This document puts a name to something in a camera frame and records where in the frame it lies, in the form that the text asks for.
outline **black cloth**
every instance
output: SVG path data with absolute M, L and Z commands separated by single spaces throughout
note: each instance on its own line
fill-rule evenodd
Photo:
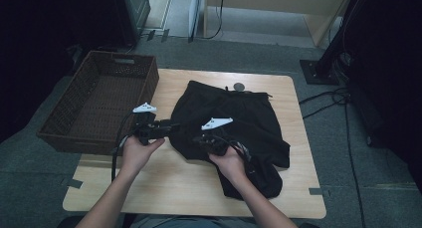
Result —
M 180 131 L 169 136 L 172 146 L 186 159 L 213 163 L 208 153 L 193 142 L 193 137 L 201 134 L 201 126 L 212 117 L 233 119 L 223 127 L 227 134 L 249 149 L 255 172 L 248 177 L 267 198 L 278 196 L 283 181 L 274 165 L 290 166 L 290 145 L 283 141 L 269 95 L 226 91 L 190 81 L 171 115 L 173 123 L 180 123 Z M 224 194 L 242 199 L 219 170 L 218 174 Z

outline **wire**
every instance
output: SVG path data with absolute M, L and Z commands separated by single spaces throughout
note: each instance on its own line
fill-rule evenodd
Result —
M 309 101 L 312 101 L 316 98 L 319 98 L 319 97 L 322 97 L 322 96 L 328 96 L 328 95 L 331 95 L 333 103 L 329 106 L 322 107 L 321 109 L 317 110 L 314 113 L 311 113 L 309 115 L 304 116 L 304 119 L 306 117 L 317 114 L 318 112 L 323 111 L 323 110 L 325 110 L 325 109 L 327 109 L 331 106 L 334 106 L 334 105 L 344 106 L 348 157 L 349 157 L 349 160 L 350 160 L 351 172 L 353 174 L 354 186 L 355 186 L 356 193 L 357 193 L 357 201 L 359 203 L 360 220 L 361 220 L 361 223 L 362 223 L 362 228 L 366 228 L 365 218 L 364 218 L 364 213 L 363 213 L 362 198 L 361 198 L 361 195 L 360 195 L 359 182 L 357 180 L 353 156 L 351 154 L 350 125 L 349 125 L 349 121 L 348 121 L 348 112 L 347 112 L 347 105 L 348 105 L 348 102 L 350 101 L 350 94 L 349 94 L 347 88 L 339 88 L 339 89 L 334 90 L 332 92 L 324 92 L 324 93 L 321 93 L 319 95 L 312 96 L 312 97 L 309 97 L 307 99 L 304 99 L 304 100 L 300 101 L 299 104 L 302 105 L 302 104 L 309 102 Z
M 331 44 L 331 28 L 328 31 L 328 43 Z
M 332 60 L 332 68 L 335 70 L 338 76 L 347 84 L 349 82 L 349 77 L 346 74 L 346 71 L 349 69 L 351 61 L 342 61 L 341 55 L 344 54 L 340 52 Z
M 127 119 L 133 114 L 133 112 L 128 113 L 120 123 L 120 127 L 118 128 L 118 133 L 115 138 L 115 148 L 112 151 L 112 162 L 111 162 L 111 181 L 115 179 L 115 169 L 117 167 L 117 156 L 118 150 L 123 147 L 125 140 L 129 137 L 129 135 L 125 136 L 123 139 L 121 137 L 121 131 L 123 130 L 124 124 L 126 123 Z
M 339 89 L 336 89 L 332 92 L 323 92 L 319 95 L 312 96 L 312 97 L 309 97 L 307 99 L 304 99 L 304 100 L 299 102 L 299 105 L 302 105 L 306 102 L 312 101 L 312 100 L 317 99 L 317 98 L 322 97 L 322 96 L 331 96 L 332 104 L 325 106 L 325 107 L 322 107 L 322 108 L 318 109 L 317 111 L 315 111 L 311 114 L 307 114 L 307 115 L 303 116 L 303 119 L 306 119 L 306 118 L 308 118 L 308 117 L 310 117 L 314 114 L 317 114 L 321 111 L 324 111 L 324 110 L 326 110 L 326 109 L 328 109 L 332 106 L 335 106 L 335 105 L 343 106 L 343 105 L 345 105 L 348 98 L 350 97 L 350 93 L 347 91 L 347 88 L 339 88 Z
M 124 52 L 125 54 L 128 54 L 129 52 L 131 52 L 131 50 L 133 50 L 133 48 L 135 47 L 135 45 L 132 45 L 131 47 L 130 47 L 130 49 L 129 50 L 127 50 L 126 52 Z
M 348 124 L 347 103 L 344 105 L 344 114 L 345 114 L 345 127 L 346 127 L 346 132 L 347 132 L 348 157 L 350 159 L 350 166 L 351 166 L 351 171 L 353 173 L 354 186 L 355 186 L 356 193 L 357 193 L 357 201 L 359 203 L 360 221 L 362 222 L 362 228 L 365 228 L 366 227 L 365 216 L 363 214 L 363 206 L 362 206 L 362 198 L 361 198 L 361 195 L 360 195 L 359 182 L 357 180 L 357 175 L 356 175 L 356 171 L 355 171 L 355 168 L 354 168 L 353 156 L 351 154 L 350 127 L 349 127 L 349 124 Z
M 215 10 L 216 10 L 216 12 L 217 12 L 217 17 L 218 17 L 218 18 L 219 18 L 219 20 L 220 20 L 220 25 L 219 25 L 219 27 L 218 27 L 217 32 L 214 34 L 214 36 L 212 36 L 212 37 L 205 37 L 204 39 L 211 40 L 211 39 L 213 39 L 214 37 L 216 37 L 216 36 L 218 35 L 218 33 L 220 33 L 220 31 L 221 31 L 221 27 L 222 27 L 222 25 L 223 25 L 223 5 L 224 5 L 224 0 L 221 0 L 221 4 L 220 4 L 220 15 L 218 15 L 218 12 L 217 12 L 217 7 L 215 8 Z

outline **brown wicker basket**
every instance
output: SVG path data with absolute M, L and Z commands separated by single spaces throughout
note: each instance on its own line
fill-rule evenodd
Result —
M 37 136 L 57 151 L 111 155 L 123 118 L 150 103 L 158 84 L 153 56 L 91 51 Z M 134 125 L 134 116 L 122 134 Z

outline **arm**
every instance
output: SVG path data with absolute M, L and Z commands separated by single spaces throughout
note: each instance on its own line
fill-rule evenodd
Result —
M 242 195 L 260 227 L 297 227 L 251 183 L 245 174 L 242 158 L 232 147 L 224 156 L 210 154 L 210 159 Z
M 124 144 L 120 172 L 77 227 L 114 227 L 132 182 L 163 143 L 162 138 L 143 146 L 137 138 L 129 137 Z

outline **small round object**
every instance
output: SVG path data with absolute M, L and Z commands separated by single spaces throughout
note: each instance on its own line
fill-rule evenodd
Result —
M 245 86 L 242 83 L 236 83 L 233 88 L 237 92 L 243 92 L 245 90 Z

